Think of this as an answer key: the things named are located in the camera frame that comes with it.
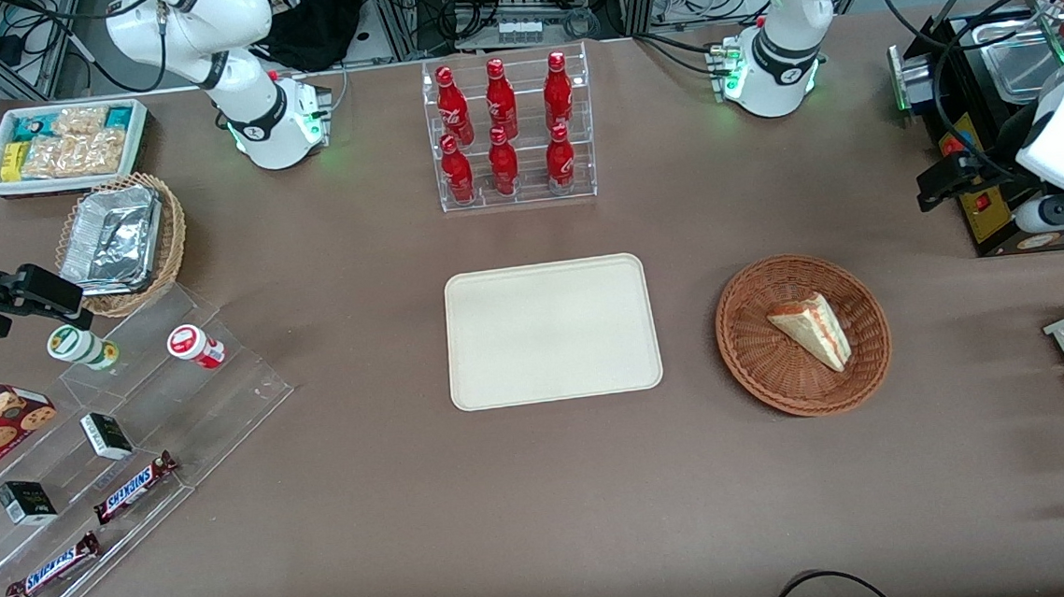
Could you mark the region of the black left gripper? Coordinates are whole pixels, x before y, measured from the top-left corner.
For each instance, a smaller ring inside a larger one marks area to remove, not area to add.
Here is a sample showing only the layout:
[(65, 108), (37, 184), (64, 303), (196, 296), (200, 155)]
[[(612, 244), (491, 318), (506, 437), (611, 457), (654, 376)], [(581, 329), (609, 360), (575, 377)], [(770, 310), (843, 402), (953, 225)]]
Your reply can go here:
[(959, 194), (978, 193), (990, 187), (1005, 186), (1010, 200), (1050, 195), (1052, 189), (1045, 186), (1044, 180), (1021, 167), (1017, 160), (1033, 130), (1036, 112), (1034, 104), (1012, 114), (997, 130), (995, 143), (987, 149), (976, 144), (969, 114), (963, 115), (968, 132), (962, 132), (955, 123), (945, 125), (945, 132), (955, 143), (955, 160), (931, 164), (916, 178), (922, 214), (929, 214)]

